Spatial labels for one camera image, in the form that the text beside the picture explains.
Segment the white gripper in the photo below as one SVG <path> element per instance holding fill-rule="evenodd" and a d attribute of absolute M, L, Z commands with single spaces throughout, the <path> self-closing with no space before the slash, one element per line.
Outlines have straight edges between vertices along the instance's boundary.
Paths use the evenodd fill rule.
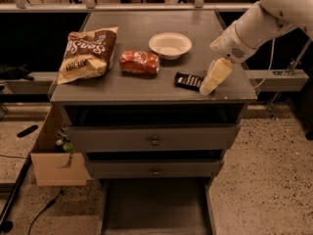
<path fill-rule="evenodd" d="M 236 30 L 236 23 L 237 21 L 234 21 L 209 45 L 223 58 L 211 62 L 201 83 L 200 93 L 202 95 L 212 93 L 230 75 L 233 71 L 233 63 L 243 63 L 256 53 L 255 48 L 248 47 L 241 40 Z"/>

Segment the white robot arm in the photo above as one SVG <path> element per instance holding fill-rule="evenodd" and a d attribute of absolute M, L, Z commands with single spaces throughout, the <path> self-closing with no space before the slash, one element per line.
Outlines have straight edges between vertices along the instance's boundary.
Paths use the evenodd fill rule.
<path fill-rule="evenodd" d="M 313 0 L 258 0 L 232 22 L 210 48 L 220 55 L 213 60 L 200 86 L 200 93 L 213 92 L 232 72 L 269 40 L 300 28 L 313 39 Z"/>

